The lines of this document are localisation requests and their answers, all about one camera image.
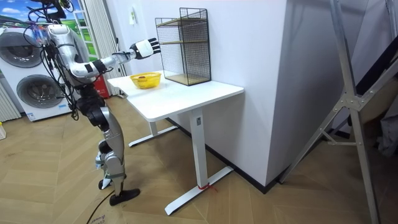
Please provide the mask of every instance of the yellow basket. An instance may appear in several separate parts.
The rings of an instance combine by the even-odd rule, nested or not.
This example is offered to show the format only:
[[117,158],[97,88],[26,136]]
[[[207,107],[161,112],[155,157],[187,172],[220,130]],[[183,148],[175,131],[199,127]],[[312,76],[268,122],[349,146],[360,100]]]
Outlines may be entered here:
[[130,78],[136,87],[140,89],[153,88],[160,83],[159,72],[146,72],[138,75],[131,75]]

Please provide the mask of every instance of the red string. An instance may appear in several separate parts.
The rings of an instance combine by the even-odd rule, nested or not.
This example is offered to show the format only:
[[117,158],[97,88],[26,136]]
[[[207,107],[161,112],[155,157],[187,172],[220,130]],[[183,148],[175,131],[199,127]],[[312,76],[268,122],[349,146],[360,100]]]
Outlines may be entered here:
[[207,184],[204,185],[203,187],[198,186],[198,188],[199,188],[200,190],[205,190],[205,189],[207,189],[207,188],[210,188],[210,189],[214,189],[214,190],[218,193],[217,188],[215,188],[214,186],[210,185],[210,183],[207,183]]

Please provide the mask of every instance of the washing machine door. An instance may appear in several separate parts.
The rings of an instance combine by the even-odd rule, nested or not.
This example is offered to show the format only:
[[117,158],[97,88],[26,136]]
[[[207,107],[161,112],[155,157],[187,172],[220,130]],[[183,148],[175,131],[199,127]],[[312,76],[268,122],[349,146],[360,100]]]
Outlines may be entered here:
[[13,66],[32,68],[42,63],[41,48],[29,35],[20,32],[5,32],[0,35],[0,57]]
[[46,75],[29,75],[17,86],[18,97],[36,108],[51,108],[62,101],[62,92],[55,81]]

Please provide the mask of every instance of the washing machine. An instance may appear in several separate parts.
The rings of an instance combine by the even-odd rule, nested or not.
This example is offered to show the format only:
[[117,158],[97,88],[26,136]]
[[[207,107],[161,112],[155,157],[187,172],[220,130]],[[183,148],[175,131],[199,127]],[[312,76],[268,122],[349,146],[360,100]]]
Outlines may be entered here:
[[32,46],[32,32],[6,28],[0,35],[0,70],[31,121],[69,113],[67,100]]

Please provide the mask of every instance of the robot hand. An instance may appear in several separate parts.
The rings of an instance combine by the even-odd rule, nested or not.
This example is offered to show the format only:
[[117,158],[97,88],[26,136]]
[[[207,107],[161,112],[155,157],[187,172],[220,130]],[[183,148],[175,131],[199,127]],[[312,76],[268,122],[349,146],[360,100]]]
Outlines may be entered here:
[[160,53],[159,42],[156,41],[156,38],[137,42],[131,45],[130,49],[136,53],[136,59],[144,59],[153,54]]

